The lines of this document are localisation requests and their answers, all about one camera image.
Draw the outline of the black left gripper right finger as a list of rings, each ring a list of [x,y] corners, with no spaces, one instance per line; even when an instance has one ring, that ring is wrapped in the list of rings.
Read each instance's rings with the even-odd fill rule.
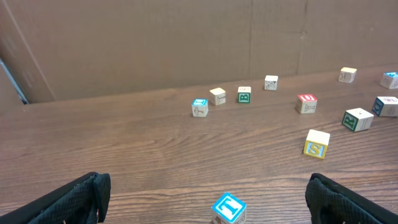
[[[397,215],[345,186],[313,173],[305,200],[313,224],[397,224]]]

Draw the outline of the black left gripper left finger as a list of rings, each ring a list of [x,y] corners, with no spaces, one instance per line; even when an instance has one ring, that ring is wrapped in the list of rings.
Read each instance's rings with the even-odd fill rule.
[[[109,174],[89,172],[1,216],[2,224],[103,223],[109,207]]]

